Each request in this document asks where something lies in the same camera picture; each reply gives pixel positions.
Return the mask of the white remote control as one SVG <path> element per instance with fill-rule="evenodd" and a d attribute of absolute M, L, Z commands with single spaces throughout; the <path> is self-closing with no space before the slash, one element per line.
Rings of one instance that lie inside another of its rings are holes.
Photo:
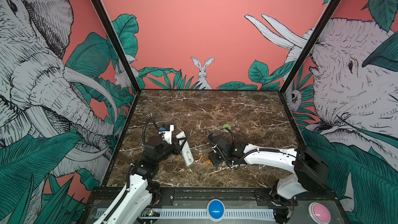
<path fill-rule="evenodd" d="M 179 142 L 181 154 L 184 158 L 186 166 L 191 166 L 194 163 L 194 158 L 191 152 L 191 149 L 188 144 L 188 139 L 183 131 L 176 135 L 176 138 Z"/>

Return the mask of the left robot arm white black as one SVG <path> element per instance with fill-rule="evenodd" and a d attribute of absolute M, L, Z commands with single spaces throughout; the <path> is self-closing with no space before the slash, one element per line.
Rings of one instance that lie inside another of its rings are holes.
<path fill-rule="evenodd" d="M 159 163 L 171 155 L 183 153 L 188 144 L 183 131 L 173 135 L 174 125 L 157 126 L 149 117 L 142 131 L 144 150 L 126 170 L 126 183 L 96 224 L 133 224 L 149 205 L 161 200 L 160 184 L 153 181 Z"/>

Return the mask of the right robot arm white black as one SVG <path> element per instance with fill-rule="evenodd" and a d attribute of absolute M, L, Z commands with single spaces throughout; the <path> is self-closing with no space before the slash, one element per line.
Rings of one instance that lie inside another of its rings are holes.
<path fill-rule="evenodd" d="M 300 144 L 297 148 L 277 149 L 261 147 L 210 134 L 207 142 L 212 151 L 209 159 L 214 166 L 226 164 L 232 170 L 245 166 L 266 166 L 290 172 L 278 179 L 272 188 L 259 199 L 269 203 L 275 220 L 286 222 L 297 205 L 295 197 L 309 192 L 316 195 L 328 193 L 329 167 L 309 146 Z"/>

